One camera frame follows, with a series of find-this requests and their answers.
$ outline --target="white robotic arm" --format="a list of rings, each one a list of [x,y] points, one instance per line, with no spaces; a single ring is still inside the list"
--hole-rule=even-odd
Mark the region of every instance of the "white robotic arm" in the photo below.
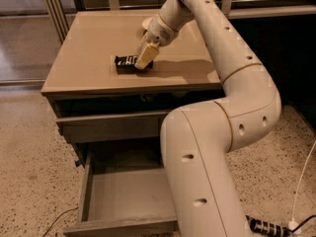
[[[251,236],[224,154],[268,134],[280,114],[279,94],[259,58],[213,0],[168,0],[142,46],[154,43],[158,50],[191,14],[226,97],[180,107],[163,122],[162,156],[179,227],[183,237]],[[160,41],[168,36],[164,29],[173,34],[166,31],[170,38]],[[143,64],[154,56],[146,48],[139,52]]]

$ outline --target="terrazzo floor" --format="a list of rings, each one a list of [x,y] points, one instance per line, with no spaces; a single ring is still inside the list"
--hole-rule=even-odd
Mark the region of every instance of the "terrazzo floor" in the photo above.
[[[16,71],[14,75],[18,77],[25,76],[24,70],[13,61],[17,58],[13,54],[17,53],[7,47],[15,48],[22,40],[33,41],[32,38],[23,39],[22,29],[37,31],[35,27],[21,26],[16,28],[18,35],[14,41],[0,39],[0,47],[6,50],[2,52],[0,63],[5,60],[11,64],[11,70]],[[42,54],[47,55],[47,62],[44,61],[46,64],[40,69],[40,76],[45,75],[56,55],[58,43],[55,38],[44,41],[52,50]],[[31,57],[24,61],[29,64],[24,67],[30,69],[32,64],[42,63]],[[2,79],[12,79],[9,70],[1,70]],[[0,87],[1,237],[40,237],[59,214],[78,206],[84,170],[75,166],[75,153],[59,135],[54,120],[54,113],[40,94],[40,88]],[[314,140],[315,133],[304,118],[294,107],[285,106],[276,128],[267,137],[226,155],[246,214],[286,225],[291,218],[296,185]],[[315,169],[316,153],[310,159],[298,194],[294,215],[297,221],[316,214]],[[62,229],[74,225],[76,216],[76,210],[63,215],[46,236],[64,236]],[[316,220],[312,219],[303,227],[301,236],[315,235]],[[180,234],[159,235],[171,236],[179,237]]]

